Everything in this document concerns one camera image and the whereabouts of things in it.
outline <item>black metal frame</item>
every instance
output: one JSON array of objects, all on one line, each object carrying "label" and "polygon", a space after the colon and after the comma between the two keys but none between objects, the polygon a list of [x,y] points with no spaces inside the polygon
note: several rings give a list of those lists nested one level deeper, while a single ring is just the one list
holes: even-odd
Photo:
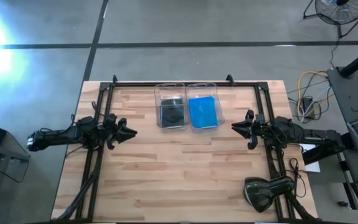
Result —
[{"label": "black metal frame", "polygon": [[[185,85],[191,85],[195,84],[196,82],[184,82]],[[113,82],[102,82],[99,87],[99,95],[98,95],[98,101],[96,104],[95,119],[99,119],[100,115],[100,109],[101,109],[101,102],[103,100],[103,95],[106,90],[108,91],[108,99],[106,102],[106,110],[104,114],[109,114],[111,109],[111,103],[112,103],[112,93],[114,90],[114,87],[153,87],[155,85],[162,84],[162,82],[117,82],[116,76],[113,78]],[[252,87],[255,90],[255,96],[257,101],[257,107],[259,114],[264,115],[264,107],[262,104],[262,97],[260,92],[263,91],[265,95],[266,105],[267,105],[267,111],[268,111],[268,118],[270,121],[273,121],[274,119],[274,113],[273,113],[273,106],[272,101],[270,98],[270,92],[269,92],[269,86],[267,82],[234,82],[231,75],[228,75],[225,82],[215,82],[217,86],[232,86],[232,87]],[[265,142],[265,150],[267,155],[267,164],[270,171],[270,178],[274,179],[277,177],[280,177],[281,175],[285,175],[285,165],[283,161],[283,157],[281,153],[277,153],[277,161],[279,164],[279,171],[276,170],[273,157],[272,157],[272,148],[268,146],[267,142]],[[97,149],[97,157],[96,157],[96,163],[94,165],[94,169],[92,173],[90,173],[90,167],[91,167],[91,161],[94,151],[88,151],[86,155],[85,160],[85,167],[83,172],[83,178],[81,182],[81,190],[78,193],[78,195],[75,197],[73,203],[71,203],[69,208],[72,208],[70,213],[65,214],[63,217],[61,216],[57,220],[52,220],[51,223],[91,223],[93,220],[93,214],[94,214],[94,206],[96,202],[96,196],[97,196],[97,190],[98,190],[98,180],[101,170],[101,163],[103,158],[103,151],[104,148],[100,147]],[[89,207],[88,207],[88,214],[86,218],[82,218],[83,214],[83,205],[84,205],[84,197],[86,195],[86,192],[89,190],[90,186],[92,185],[92,191],[89,201]],[[286,198],[287,203],[287,209],[288,209],[288,216],[289,218],[295,218],[294,209],[292,204],[290,203],[289,199]],[[282,205],[280,201],[280,197],[277,197],[274,201],[275,211],[277,214],[277,219],[283,218],[283,211],[282,211]],[[70,220],[70,217],[72,216],[74,210],[76,210],[75,219]]]},{"label": "black metal frame", "polygon": [[356,19],[357,22],[355,24],[353,24],[353,26],[345,33],[345,34],[342,34],[342,28],[341,28],[341,24],[332,20],[330,17],[324,15],[324,14],[321,14],[321,13],[316,13],[316,14],[312,14],[312,15],[306,15],[306,11],[309,9],[311,3],[315,1],[315,0],[310,0],[308,6],[306,7],[305,11],[303,11],[303,18],[304,19],[307,19],[307,18],[311,18],[311,17],[316,17],[316,16],[322,16],[326,19],[328,19],[329,21],[331,21],[335,26],[336,26],[336,29],[338,31],[338,39],[341,39],[342,37],[345,37],[347,34],[349,34],[353,28],[355,28],[355,26],[358,25],[358,18]]}]

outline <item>concrete floor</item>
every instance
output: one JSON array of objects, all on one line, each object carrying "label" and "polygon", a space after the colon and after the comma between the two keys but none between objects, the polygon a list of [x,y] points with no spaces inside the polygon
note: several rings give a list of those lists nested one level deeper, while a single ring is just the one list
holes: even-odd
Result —
[{"label": "concrete floor", "polygon": [[[0,44],[91,43],[103,0],[0,1]],[[318,18],[303,20],[308,0],[110,0],[100,43],[188,41],[336,41],[336,28]],[[358,40],[358,26],[343,40]],[[334,64],[358,56],[355,45],[339,46]],[[297,89],[299,75],[330,68],[334,46],[98,49],[90,80],[284,80]],[[24,146],[41,127],[65,128],[75,112],[89,49],[0,50],[0,127]],[[328,83],[308,90],[317,96]],[[289,95],[296,98],[296,93]],[[339,107],[305,128],[346,132]],[[4,179],[0,223],[50,218],[65,146],[30,153],[25,181]],[[358,210],[336,206],[346,200],[336,157],[309,174],[320,218],[358,223]]]}]

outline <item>electric fan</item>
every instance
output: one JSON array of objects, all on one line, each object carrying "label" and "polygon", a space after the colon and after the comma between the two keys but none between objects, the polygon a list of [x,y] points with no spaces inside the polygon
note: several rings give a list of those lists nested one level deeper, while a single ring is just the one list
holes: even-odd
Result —
[{"label": "electric fan", "polygon": [[[315,1],[316,14],[306,15],[311,3]],[[338,37],[342,38],[358,25],[358,0],[311,0],[303,12],[303,18],[318,16],[322,21],[336,25]],[[341,25],[357,21],[342,35]]]}]

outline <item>blue sponge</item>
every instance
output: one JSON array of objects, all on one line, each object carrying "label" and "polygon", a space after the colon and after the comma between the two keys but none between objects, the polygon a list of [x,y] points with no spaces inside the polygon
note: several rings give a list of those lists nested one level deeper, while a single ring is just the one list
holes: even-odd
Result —
[{"label": "blue sponge", "polygon": [[218,125],[215,99],[212,96],[189,99],[191,124],[195,128],[212,128]]}]

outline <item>wooden tabletop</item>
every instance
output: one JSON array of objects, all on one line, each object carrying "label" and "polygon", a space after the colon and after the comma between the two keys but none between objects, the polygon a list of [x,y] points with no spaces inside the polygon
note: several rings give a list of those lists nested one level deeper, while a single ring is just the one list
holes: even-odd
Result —
[{"label": "wooden tabletop", "polygon": [[[97,100],[99,84],[84,82],[76,119],[94,115],[91,102]],[[268,81],[268,85],[275,116],[291,118],[284,82]],[[254,89],[219,87],[218,94],[226,122],[217,131],[196,134],[188,127],[183,132],[162,133],[156,125],[154,88],[114,89],[111,113],[127,118],[127,126],[138,134],[116,144],[113,151],[105,147],[95,222],[277,221],[274,205],[257,213],[242,196],[246,177],[270,179],[263,141],[248,150],[247,140],[231,130],[232,123],[244,120],[248,109],[257,113]],[[68,151],[76,147],[70,145]],[[305,169],[299,147],[288,146],[284,151],[287,169],[292,157],[298,159],[301,170]],[[78,193],[85,158],[85,150],[66,158],[52,217],[61,215]],[[297,191],[300,195],[306,191],[306,196],[298,200],[317,217],[308,177],[301,175],[306,189],[299,180]],[[284,199],[282,208],[287,217]]]}]

